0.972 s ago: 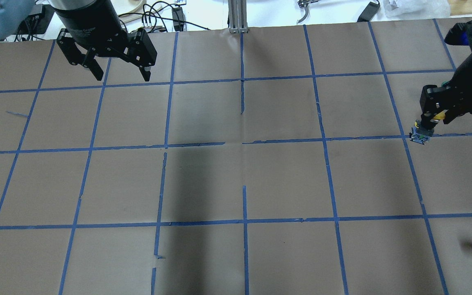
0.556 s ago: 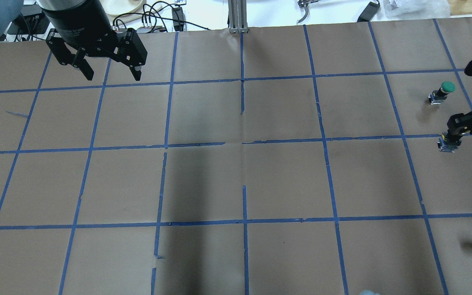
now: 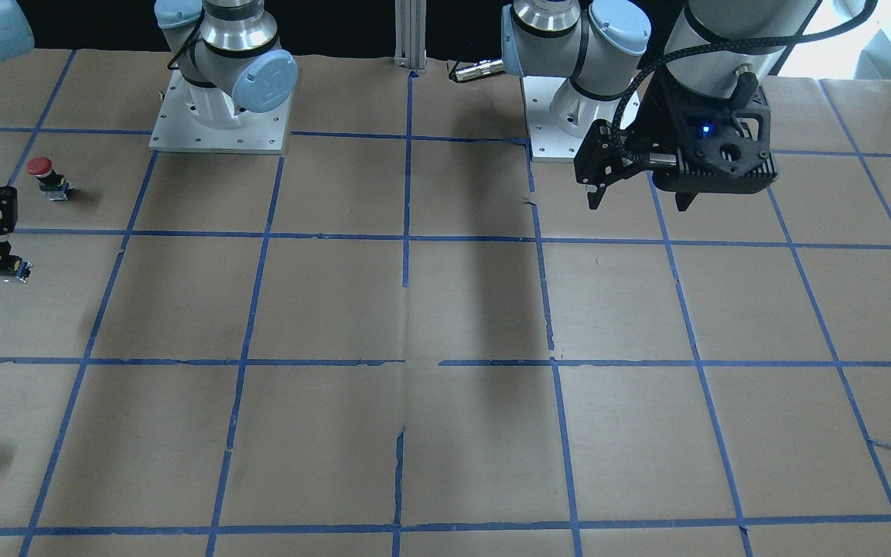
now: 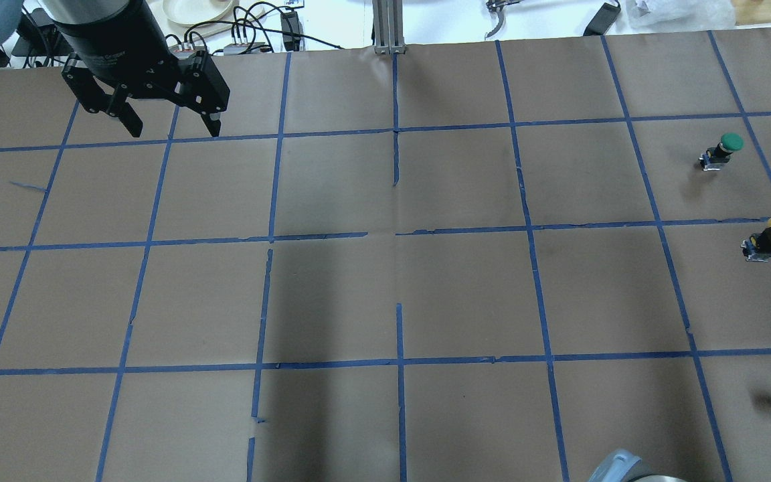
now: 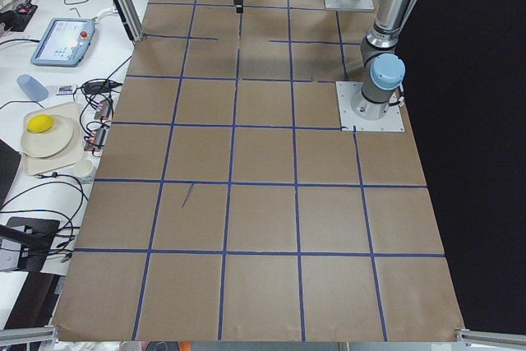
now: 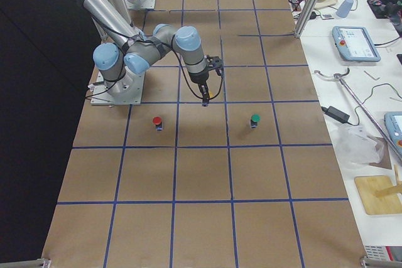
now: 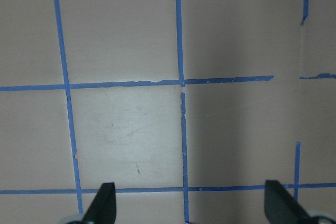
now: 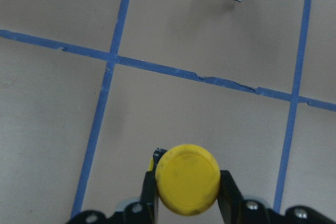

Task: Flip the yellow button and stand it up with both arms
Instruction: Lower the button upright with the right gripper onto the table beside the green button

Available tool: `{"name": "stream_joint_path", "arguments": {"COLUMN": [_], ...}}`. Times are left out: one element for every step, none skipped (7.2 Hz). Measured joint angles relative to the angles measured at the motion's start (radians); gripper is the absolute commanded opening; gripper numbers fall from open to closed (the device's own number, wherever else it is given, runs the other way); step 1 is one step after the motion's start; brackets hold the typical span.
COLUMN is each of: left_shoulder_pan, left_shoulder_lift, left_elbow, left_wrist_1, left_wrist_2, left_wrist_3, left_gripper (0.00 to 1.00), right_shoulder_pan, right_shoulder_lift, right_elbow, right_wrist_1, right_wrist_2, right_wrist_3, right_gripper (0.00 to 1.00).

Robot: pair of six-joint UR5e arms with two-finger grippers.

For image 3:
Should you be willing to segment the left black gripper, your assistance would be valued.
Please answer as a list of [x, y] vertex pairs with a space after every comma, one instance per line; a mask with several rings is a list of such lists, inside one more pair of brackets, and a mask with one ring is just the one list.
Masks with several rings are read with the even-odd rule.
[[708, 97], [669, 73], [651, 78], [646, 100], [612, 142], [612, 124], [595, 120], [574, 156], [577, 183], [597, 210], [608, 187], [638, 173], [675, 193], [685, 212], [700, 193], [754, 194], [778, 179], [770, 148], [771, 110], [754, 73], [742, 73], [727, 98]]

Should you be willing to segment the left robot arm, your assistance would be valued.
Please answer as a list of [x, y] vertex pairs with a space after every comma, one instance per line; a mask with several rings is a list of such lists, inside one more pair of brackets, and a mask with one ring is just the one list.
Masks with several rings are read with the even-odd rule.
[[812, 1], [685, 1], [670, 25], [634, 1], [513, 1], [501, 60], [518, 77], [561, 78], [597, 106], [562, 110], [581, 139], [574, 176], [591, 209], [648, 172], [684, 211], [698, 195], [756, 194], [778, 179], [763, 79], [787, 47], [852, 31], [876, 6], [806, 34]]

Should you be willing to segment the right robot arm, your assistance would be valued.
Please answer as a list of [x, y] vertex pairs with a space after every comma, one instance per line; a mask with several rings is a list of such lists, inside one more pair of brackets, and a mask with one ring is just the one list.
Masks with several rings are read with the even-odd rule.
[[[158, 1], [156, 21], [172, 73], [148, 145], [155, 152], [282, 154], [299, 77], [261, 1]], [[15, 1], [0, 1], [0, 61], [32, 52], [34, 35]], [[24, 282], [13, 254], [18, 193], [0, 186], [0, 278]]]

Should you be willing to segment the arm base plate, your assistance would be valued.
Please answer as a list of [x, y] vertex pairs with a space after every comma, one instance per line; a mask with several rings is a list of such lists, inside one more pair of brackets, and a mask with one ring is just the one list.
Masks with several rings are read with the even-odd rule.
[[601, 73], [594, 79], [523, 77], [524, 113], [534, 161], [572, 162], [591, 124], [598, 119], [611, 122], [621, 105], [621, 128], [630, 126], [639, 112], [639, 93], [626, 100], [621, 96], [612, 100], [598, 97], [622, 93], [633, 75], [631, 70], [618, 75]]
[[171, 73], [148, 147], [155, 152], [282, 155], [293, 98], [268, 112], [244, 110], [218, 88]]

